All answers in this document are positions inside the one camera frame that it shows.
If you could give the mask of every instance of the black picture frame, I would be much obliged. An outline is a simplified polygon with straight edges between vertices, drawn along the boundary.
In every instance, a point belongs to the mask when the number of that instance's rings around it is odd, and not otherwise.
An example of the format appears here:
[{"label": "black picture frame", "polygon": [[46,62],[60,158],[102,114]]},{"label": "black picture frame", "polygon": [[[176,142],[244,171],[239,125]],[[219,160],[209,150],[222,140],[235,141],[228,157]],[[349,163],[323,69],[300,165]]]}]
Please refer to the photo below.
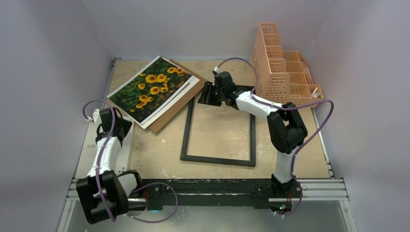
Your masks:
[{"label": "black picture frame", "polygon": [[191,161],[191,162],[201,162],[201,163],[213,163],[213,164],[224,164],[233,166],[243,166],[243,167],[255,167],[256,166],[256,129],[255,129],[255,115],[250,114],[250,127],[249,127],[249,146],[250,146],[250,159],[249,160],[237,160],[237,159],[225,159],[225,158],[214,158],[205,156],[193,156],[188,155],[188,142],[190,139],[190,128],[192,123],[192,114],[195,105],[195,98],[192,98],[188,103],[188,113],[187,120],[185,122],[184,138],[182,141],[182,150],[180,160]]}]

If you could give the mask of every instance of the yellow flower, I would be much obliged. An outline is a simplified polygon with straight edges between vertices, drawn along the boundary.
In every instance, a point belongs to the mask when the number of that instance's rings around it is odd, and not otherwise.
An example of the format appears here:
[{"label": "yellow flower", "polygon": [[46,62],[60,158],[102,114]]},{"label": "yellow flower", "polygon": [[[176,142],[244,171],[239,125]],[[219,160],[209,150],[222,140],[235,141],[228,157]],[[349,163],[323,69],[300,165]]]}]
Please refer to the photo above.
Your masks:
[{"label": "yellow flower", "polygon": [[145,102],[147,98],[148,98],[147,95],[141,95],[138,99],[142,102]]},{"label": "yellow flower", "polygon": [[160,92],[160,88],[158,88],[157,86],[151,87],[151,89],[149,90],[149,92],[151,94],[158,94]]},{"label": "yellow flower", "polygon": [[176,73],[177,73],[177,74],[181,74],[181,73],[183,73],[183,72],[184,72],[184,71],[183,71],[182,69],[180,69],[180,68],[177,68],[177,69],[176,69]]},{"label": "yellow flower", "polygon": [[176,72],[176,68],[171,67],[167,70],[168,73],[175,73]]},{"label": "yellow flower", "polygon": [[162,87],[161,88],[161,93],[165,93],[166,91],[168,91],[168,87]]},{"label": "yellow flower", "polygon": [[166,81],[166,75],[164,75],[164,74],[159,74],[159,75],[157,76],[157,82],[164,82],[164,81]]},{"label": "yellow flower", "polygon": [[139,89],[144,89],[144,88],[145,88],[145,84],[144,84],[144,83],[138,84],[138,88],[139,88]]},{"label": "yellow flower", "polygon": [[157,76],[150,74],[150,75],[146,76],[145,81],[147,83],[150,83],[150,84],[155,83],[157,81]]}]

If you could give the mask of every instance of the black base bar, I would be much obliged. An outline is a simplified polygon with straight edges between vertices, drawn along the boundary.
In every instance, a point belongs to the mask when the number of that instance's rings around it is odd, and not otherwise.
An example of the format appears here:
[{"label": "black base bar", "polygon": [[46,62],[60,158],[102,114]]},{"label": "black base bar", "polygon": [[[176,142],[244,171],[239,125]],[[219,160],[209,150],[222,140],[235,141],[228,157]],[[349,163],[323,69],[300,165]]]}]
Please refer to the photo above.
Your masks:
[{"label": "black base bar", "polygon": [[[185,206],[252,206],[269,209],[277,203],[269,198],[299,197],[297,184],[288,189],[278,189],[271,179],[143,179],[143,184],[163,182],[170,185],[178,195],[178,205]],[[147,210],[162,210],[164,205],[175,205],[175,196],[163,185],[153,185],[130,196],[146,197]]]}]

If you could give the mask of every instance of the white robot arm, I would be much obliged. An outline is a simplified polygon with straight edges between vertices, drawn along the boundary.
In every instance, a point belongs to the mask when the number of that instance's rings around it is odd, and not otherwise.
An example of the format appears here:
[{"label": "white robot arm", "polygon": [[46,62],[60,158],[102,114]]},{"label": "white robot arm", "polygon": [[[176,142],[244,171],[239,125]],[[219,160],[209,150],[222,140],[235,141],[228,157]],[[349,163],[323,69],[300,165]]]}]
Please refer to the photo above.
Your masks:
[{"label": "white robot arm", "polygon": [[118,154],[122,148],[122,141],[132,125],[131,122],[122,118],[121,113],[119,113],[121,117],[117,115],[118,109],[114,108],[114,112],[115,123],[110,137],[108,135],[113,122],[110,109],[95,110],[93,117],[89,118],[99,125],[95,139],[97,155],[87,176],[77,181],[76,190],[86,219],[90,224],[110,218],[98,191],[97,173],[102,192],[114,217],[129,211],[128,196],[134,189],[142,186],[142,179],[136,170],[125,171],[120,175],[114,171]]},{"label": "white robot arm", "polygon": [[[269,105],[282,108],[291,108],[295,105],[292,103],[282,105],[252,96],[248,89],[235,85],[228,72],[214,72],[214,75],[215,82],[205,84],[198,102],[221,106],[224,101],[227,106],[246,111],[267,121],[272,144],[278,150],[273,176],[280,184],[290,182],[293,178],[291,170],[294,153],[303,144],[308,131],[297,110],[285,112]],[[288,121],[289,124],[285,125],[283,121]]]}]

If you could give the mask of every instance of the brown cardboard backing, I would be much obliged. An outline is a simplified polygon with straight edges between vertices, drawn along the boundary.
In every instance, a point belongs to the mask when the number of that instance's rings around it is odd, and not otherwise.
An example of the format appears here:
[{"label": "brown cardboard backing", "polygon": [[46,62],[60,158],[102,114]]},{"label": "brown cardboard backing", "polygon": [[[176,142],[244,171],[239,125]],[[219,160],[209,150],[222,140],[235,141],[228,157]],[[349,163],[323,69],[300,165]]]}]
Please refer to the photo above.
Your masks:
[{"label": "brown cardboard backing", "polygon": [[153,122],[148,128],[154,132],[158,133],[164,126],[169,122],[181,109],[184,107],[201,89],[204,87],[204,83],[207,81],[205,78],[201,77],[197,73],[183,66],[182,64],[176,62],[175,60],[170,60],[172,63],[182,68],[189,74],[195,76],[199,79],[199,82],[196,83],[181,99],[179,99],[171,108],[169,108],[165,113],[163,113],[155,122]]}]

